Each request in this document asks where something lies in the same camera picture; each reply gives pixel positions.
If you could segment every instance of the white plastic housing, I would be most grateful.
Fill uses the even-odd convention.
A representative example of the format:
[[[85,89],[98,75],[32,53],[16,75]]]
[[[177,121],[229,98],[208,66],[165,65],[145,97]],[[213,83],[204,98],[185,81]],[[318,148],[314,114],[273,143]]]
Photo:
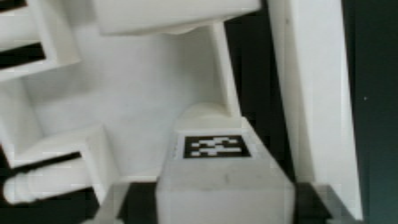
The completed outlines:
[[[330,185],[362,219],[341,1],[270,0],[298,181]]]
[[[177,32],[256,11],[259,0],[94,0],[105,34]]]

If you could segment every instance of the rectangular slot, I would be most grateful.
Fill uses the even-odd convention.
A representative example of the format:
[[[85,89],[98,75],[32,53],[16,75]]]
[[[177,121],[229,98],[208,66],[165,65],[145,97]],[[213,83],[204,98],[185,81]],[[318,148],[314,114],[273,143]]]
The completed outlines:
[[[26,6],[26,0],[0,0],[0,13]]]
[[[0,70],[46,59],[41,43],[0,52]]]

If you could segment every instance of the black gap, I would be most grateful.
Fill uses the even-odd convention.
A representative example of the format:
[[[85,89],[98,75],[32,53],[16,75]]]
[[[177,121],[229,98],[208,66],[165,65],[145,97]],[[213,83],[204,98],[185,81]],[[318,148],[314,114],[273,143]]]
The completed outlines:
[[[50,165],[53,165],[57,163],[62,163],[67,160],[78,159],[80,157],[82,157],[80,152],[74,152],[69,155],[64,155],[64,156],[60,156],[60,157],[53,158],[53,159],[48,159],[48,160],[44,160],[44,161],[41,161],[41,162],[37,162],[34,164],[28,164],[26,166],[12,169],[12,171],[16,173],[26,172],[28,170],[39,169],[41,167],[50,166]]]
[[[46,59],[41,43],[0,52],[0,70]]]
[[[295,185],[295,224],[325,224],[332,218],[309,183]]]
[[[266,1],[225,23],[240,108],[289,180],[295,181]]]
[[[158,223],[154,191],[156,183],[133,183],[129,185],[117,216],[117,218],[122,219],[124,224]]]
[[[25,0],[0,0],[0,13],[26,6]]]

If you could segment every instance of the white panel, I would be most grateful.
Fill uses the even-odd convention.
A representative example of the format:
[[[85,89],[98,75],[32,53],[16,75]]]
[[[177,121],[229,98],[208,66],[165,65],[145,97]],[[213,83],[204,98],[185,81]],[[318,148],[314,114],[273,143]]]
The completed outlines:
[[[341,1],[268,6],[298,181],[330,184],[362,219]]]

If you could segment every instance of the white cylindrical knob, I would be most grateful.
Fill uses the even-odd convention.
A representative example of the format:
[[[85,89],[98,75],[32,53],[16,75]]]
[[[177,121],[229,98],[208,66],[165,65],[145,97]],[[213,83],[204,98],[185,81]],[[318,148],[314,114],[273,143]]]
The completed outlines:
[[[10,204],[30,203],[90,187],[83,159],[50,165],[18,174],[3,185],[3,197]]]
[[[0,52],[41,42],[28,7],[0,13],[0,31]]]

